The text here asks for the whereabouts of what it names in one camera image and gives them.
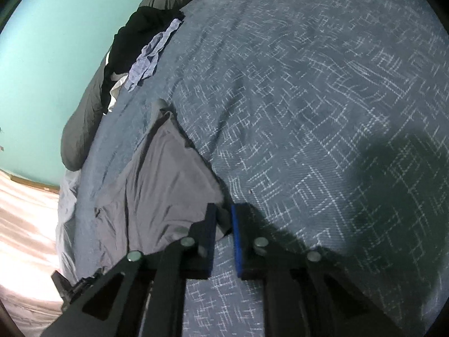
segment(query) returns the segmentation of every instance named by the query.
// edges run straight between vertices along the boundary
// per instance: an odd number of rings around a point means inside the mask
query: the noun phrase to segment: wooden baseboard
[[[50,193],[59,193],[59,186],[47,185],[47,184],[43,184],[41,182],[34,182],[31,180],[26,180],[24,178],[21,178],[19,176],[11,175],[10,173],[7,173],[5,171],[2,171],[2,172],[5,173],[10,178],[11,181],[14,181],[18,184],[29,186],[34,189],[48,191]]]

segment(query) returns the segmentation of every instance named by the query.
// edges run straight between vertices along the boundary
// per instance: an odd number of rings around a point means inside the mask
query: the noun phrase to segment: bolt head
[[[142,258],[142,252],[140,251],[131,251],[127,254],[127,259],[130,262],[139,261]]]
[[[317,251],[310,251],[307,254],[307,259],[310,262],[319,262],[319,261],[321,261],[321,254],[320,254],[320,252],[317,252]]]
[[[259,248],[264,248],[268,246],[268,239],[265,237],[258,237],[254,240],[254,246]]]
[[[183,247],[193,247],[195,245],[195,240],[192,237],[184,237],[181,239],[181,246]]]

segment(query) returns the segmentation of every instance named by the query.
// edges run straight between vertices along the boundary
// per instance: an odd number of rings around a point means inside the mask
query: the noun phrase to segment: blue gripper pad
[[[239,231],[239,220],[237,215],[237,208],[235,205],[231,206],[232,213],[232,228],[234,233],[234,259],[235,259],[235,268],[237,269],[237,276],[239,278],[242,277],[243,271],[243,259],[242,259],[242,247],[241,247],[241,238]]]

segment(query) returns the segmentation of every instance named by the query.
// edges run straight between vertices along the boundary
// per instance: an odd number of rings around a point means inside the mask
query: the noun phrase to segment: black metal bracket
[[[234,205],[232,218],[237,275],[264,283],[266,337],[403,336],[325,250],[286,251],[261,234],[247,204]]]
[[[129,252],[82,287],[54,277],[71,304],[42,337],[180,336],[185,280],[207,279],[212,272],[216,216],[217,207],[209,204],[205,219],[192,224],[187,237],[155,254]]]

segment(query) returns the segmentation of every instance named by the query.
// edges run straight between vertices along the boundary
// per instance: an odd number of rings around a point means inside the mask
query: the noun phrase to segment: screw
[[[135,262],[139,261],[142,258],[142,252],[140,251],[131,251],[127,254],[128,261]]]
[[[268,239],[265,237],[257,237],[253,242],[254,252],[259,256],[265,256],[267,254],[265,247],[268,246],[268,243]]]
[[[181,246],[190,248],[195,245],[195,240],[192,237],[184,237],[181,239]]]
[[[321,255],[320,255],[320,253],[317,252],[317,251],[310,251],[310,252],[307,254],[307,259],[308,259],[310,262],[319,262],[319,261],[321,261]]]
[[[266,239],[265,237],[258,237],[254,240],[254,246],[260,248],[267,247],[268,239]]]

